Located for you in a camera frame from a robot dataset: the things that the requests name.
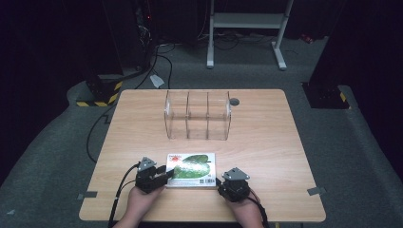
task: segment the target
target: clear acrylic organizer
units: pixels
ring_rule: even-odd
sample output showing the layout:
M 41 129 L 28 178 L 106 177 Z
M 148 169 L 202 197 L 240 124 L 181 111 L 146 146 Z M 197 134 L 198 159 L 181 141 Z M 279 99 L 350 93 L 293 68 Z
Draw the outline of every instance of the clear acrylic organizer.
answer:
M 165 127 L 170 140 L 228 139 L 231 105 L 228 91 L 167 91 Z

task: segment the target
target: small black round object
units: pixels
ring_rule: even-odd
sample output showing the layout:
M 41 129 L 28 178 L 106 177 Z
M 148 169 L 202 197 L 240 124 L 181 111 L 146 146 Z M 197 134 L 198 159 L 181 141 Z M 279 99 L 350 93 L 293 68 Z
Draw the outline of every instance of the small black round object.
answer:
M 232 105 L 232 106 L 237 106 L 237 105 L 240 104 L 240 100 L 238 100 L 237 98 L 231 98 L 229 100 L 229 104 Z

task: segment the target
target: book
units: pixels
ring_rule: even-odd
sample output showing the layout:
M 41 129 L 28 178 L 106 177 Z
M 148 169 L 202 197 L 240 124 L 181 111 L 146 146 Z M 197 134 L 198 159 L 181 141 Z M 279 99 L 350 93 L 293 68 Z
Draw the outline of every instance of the book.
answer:
M 166 187 L 213 188 L 216 186 L 216 154 L 168 154 L 166 172 L 174 169 Z

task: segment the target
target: white metal stand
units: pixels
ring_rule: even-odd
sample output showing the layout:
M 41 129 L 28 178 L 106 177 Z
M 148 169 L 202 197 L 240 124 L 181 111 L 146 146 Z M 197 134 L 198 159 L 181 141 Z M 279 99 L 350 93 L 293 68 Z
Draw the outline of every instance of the white metal stand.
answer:
M 214 28 L 250 28 L 250 29 L 278 29 L 278 38 L 272 42 L 273 51 L 278 61 L 278 67 L 285 70 L 284 58 L 279 46 L 290 17 L 294 0 L 288 0 L 284 13 L 215 13 L 214 0 L 211 0 L 210 29 L 207 48 L 207 68 L 214 67 Z

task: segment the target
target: black and yellow hazard tape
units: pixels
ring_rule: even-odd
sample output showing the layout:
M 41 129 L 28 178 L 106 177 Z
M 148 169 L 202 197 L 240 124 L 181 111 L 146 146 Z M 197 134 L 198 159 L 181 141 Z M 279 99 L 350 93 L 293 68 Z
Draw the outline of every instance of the black and yellow hazard tape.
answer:
M 108 97 L 108 99 L 104 101 L 76 101 L 78 106 L 109 106 L 113 105 L 118 98 L 119 90 L 122 87 L 123 82 L 119 82 L 114 86 L 113 92 Z

